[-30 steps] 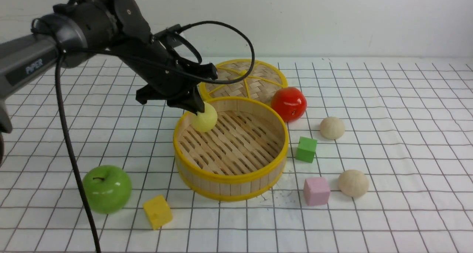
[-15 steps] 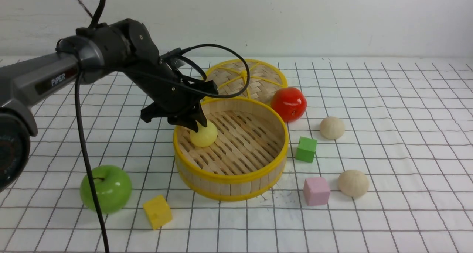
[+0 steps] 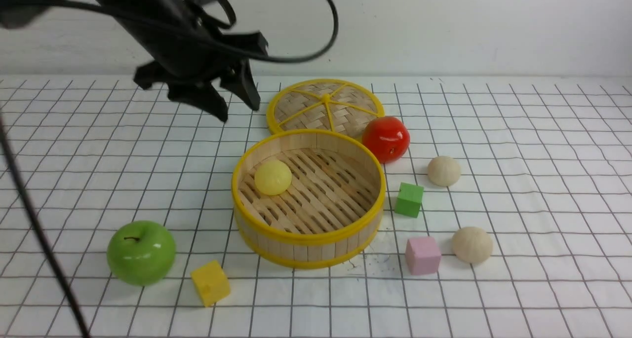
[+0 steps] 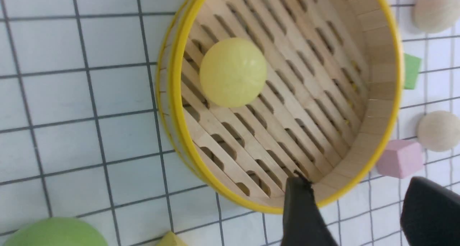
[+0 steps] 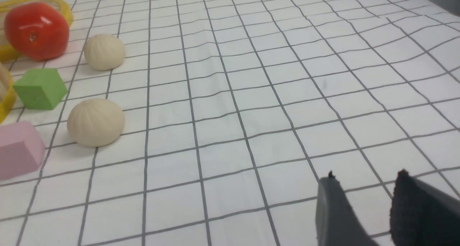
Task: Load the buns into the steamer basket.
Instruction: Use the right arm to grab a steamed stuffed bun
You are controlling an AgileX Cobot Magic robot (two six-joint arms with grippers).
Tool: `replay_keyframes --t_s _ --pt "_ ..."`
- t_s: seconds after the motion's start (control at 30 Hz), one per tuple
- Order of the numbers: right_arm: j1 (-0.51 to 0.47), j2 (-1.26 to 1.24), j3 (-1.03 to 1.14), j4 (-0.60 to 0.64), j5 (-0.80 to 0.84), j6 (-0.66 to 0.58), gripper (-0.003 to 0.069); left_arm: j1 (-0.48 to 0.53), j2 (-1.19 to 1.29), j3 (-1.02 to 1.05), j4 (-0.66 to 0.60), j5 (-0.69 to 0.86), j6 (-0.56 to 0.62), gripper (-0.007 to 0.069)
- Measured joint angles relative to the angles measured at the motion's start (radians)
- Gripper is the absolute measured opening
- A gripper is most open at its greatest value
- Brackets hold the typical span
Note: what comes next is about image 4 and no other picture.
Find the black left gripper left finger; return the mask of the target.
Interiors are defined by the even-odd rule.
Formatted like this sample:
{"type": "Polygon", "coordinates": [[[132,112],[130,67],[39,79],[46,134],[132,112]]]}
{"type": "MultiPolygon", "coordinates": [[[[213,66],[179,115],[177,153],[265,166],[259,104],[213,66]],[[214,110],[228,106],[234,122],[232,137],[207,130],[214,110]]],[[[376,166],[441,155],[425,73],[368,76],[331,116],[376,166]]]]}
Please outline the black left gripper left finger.
{"type": "Polygon", "coordinates": [[[313,184],[305,177],[286,181],[282,246],[336,246],[317,207],[313,184]]]}

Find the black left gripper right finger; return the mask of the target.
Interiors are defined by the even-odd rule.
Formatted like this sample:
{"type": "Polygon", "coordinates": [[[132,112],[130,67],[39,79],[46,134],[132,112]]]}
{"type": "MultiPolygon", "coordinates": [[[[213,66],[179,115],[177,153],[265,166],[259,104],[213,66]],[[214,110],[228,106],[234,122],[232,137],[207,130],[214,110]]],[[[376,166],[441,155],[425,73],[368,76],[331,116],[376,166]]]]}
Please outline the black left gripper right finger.
{"type": "Polygon", "coordinates": [[[400,224],[410,246],[460,244],[460,196],[424,177],[413,177],[400,224]]]}

